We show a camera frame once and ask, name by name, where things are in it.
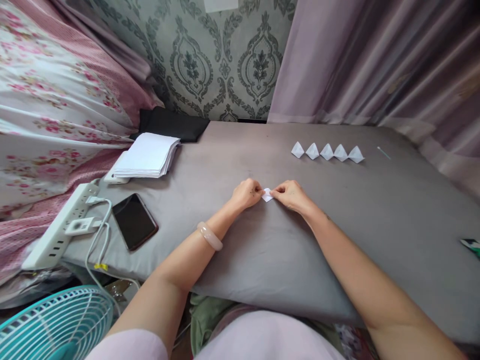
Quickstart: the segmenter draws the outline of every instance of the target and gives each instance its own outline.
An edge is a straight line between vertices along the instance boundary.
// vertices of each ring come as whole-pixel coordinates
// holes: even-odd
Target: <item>phone screen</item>
[[[140,247],[159,229],[136,193],[115,205],[112,212],[130,251]]]

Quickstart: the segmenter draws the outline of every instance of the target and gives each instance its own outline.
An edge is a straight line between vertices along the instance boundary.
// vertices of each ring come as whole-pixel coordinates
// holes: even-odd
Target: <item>bracelet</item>
[[[209,243],[211,247],[215,249],[215,251],[222,250],[224,245],[219,240],[219,238],[214,234],[214,232],[210,230],[210,228],[207,226],[206,223],[204,223],[203,221],[199,222],[196,228],[200,230],[200,234],[203,236],[206,242]]]

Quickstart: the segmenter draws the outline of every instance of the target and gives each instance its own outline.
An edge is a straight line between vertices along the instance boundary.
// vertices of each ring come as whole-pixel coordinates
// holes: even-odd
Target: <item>woman's left hand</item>
[[[229,203],[243,211],[258,203],[263,194],[265,191],[262,190],[259,182],[248,178],[233,190]]]

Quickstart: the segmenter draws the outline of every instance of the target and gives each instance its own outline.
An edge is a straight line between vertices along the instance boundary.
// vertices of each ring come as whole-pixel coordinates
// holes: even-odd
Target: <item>forearm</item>
[[[464,359],[432,320],[316,206],[303,216],[382,359]]]
[[[222,240],[241,210],[227,202],[206,224]],[[200,231],[187,237],[152,274],[189,292],[215,254]]]
[[[222,240],[240,212],[228,202],[206,223]],[[148,277],[108,335],[145,329],[157,334],[170,354],[188,293],[214,253],[200,232],[194,231]]]
[[[430,321],[323,211],[312,209],[304,218],[332,271],[369,328]]]

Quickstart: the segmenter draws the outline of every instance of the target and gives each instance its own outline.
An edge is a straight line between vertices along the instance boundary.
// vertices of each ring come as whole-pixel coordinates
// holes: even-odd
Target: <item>woman's right hand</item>
[[[300,184],[295,180],[287,180],[270,191],[270,196],[277,199],[290,210],[305,215],[308,210],[318,209]]]

